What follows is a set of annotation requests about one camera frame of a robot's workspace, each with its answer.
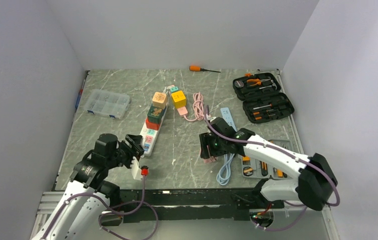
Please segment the pink cube plug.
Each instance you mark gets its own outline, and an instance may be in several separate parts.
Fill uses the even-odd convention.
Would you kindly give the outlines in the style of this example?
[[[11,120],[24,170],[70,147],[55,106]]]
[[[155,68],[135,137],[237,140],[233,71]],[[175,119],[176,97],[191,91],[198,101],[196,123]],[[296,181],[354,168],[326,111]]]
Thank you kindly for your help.
[[[210,157],[210,158],[207,158],[207,159],[204,160],[204,162],[206,164],[213,163],[215,161],[217,161],[217,159],[215,157]]]

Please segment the blue power strip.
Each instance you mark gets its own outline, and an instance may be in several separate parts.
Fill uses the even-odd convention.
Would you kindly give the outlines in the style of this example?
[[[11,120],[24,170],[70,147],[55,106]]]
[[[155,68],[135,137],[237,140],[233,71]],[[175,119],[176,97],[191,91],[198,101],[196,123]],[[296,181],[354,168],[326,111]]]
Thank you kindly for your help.
[[[223,107],[220,109],[220,111],[222,118],[227,122],[227,124],[231,126],[235,131],[237,131],[230,109],[228,107]]]

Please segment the grey tool tray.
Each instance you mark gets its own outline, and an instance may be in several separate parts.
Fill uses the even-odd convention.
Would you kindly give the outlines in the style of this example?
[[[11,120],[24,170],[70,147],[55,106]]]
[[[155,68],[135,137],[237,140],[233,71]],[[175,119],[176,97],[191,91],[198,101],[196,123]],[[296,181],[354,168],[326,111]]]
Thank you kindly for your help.
[[[293,144],[288,139],[270,139],[268,141],[286,150],[294,151]],[[242,175],[245,178],[275,180],[288,179],[288,175],[286,173],[284,173],[280,169],[271,167],[258,159],[254,159],[247,156],[241,156],[240,158],[242,159]]]

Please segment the white power strip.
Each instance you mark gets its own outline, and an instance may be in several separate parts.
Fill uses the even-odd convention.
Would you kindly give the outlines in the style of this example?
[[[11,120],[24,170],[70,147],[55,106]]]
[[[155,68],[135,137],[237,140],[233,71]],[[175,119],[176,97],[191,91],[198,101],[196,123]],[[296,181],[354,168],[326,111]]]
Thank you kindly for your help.
[[[160,124],[160,129],[161,129],[161,126],[163,124],[163,121],[167,112],[167,106],[165,109],[166,110],[163,115],[162,122]],[[152,154],[154,145],[156,143],[156,140],[158,139],[160,129],[158,131],[147,129],[144,122],[142,129],[140,131],[140,135],[142,136],[141,146],[144,150],[143,157],[149,157]]]

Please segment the black tool case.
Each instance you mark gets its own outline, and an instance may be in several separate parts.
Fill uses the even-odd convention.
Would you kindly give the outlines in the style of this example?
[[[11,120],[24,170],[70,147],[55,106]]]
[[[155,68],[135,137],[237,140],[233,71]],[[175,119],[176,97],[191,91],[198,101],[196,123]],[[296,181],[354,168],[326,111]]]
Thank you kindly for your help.
[[[269,72],[247,73],[233,80],[232,87],[248,120],[253,124],[287,118],[295,112],[277,78]]]

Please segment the clear screw box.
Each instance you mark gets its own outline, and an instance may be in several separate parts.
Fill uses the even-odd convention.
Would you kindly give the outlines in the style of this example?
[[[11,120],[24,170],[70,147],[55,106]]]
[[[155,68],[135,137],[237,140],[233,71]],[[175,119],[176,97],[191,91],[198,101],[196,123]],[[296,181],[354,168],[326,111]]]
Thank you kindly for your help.
[[[130,104],[130,96],[101,89],[94,89],[84,105],[84,110],[93,115],[121,119]]]

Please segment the pink power strip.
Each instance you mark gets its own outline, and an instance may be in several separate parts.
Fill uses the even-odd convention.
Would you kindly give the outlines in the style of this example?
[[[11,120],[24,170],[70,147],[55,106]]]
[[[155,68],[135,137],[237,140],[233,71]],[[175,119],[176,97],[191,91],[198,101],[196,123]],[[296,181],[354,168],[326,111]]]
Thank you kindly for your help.
[[[187,98],[183,91],[175,85],[168,86],[166,91],[169,94],[174,109],[178,112],[178,114],[182,117],[187,115]]]

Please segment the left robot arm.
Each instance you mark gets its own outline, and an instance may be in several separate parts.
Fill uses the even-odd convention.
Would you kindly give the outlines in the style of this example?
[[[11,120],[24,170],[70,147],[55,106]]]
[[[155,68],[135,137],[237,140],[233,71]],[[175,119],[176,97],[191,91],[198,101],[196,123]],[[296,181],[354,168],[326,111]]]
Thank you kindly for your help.
[[[120,188],[106,177],[111,169],[126,167],[141,178],[141,143],[141,135],[128,134],[123,141],[111,133],[99,135],[94,148],[75,164],[62,198],[33,238],[75,240],[103,211],[116,209],[121,203]]]

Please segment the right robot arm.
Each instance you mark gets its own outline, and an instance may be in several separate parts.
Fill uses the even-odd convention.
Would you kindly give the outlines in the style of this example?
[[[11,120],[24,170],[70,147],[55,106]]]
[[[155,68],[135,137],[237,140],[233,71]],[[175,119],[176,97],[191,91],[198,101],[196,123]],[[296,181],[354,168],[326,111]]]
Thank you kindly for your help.
[[[259,181],[252,194],[257,207],[274,201],[298,201],[315,211],[340,205],[337,179],[323,155],[289,151],[246,128],[235,131],[221,117],[206,124],[208,132],[199,135],[201,158],[235,154],[264,162],[287,175],[286,179]]]

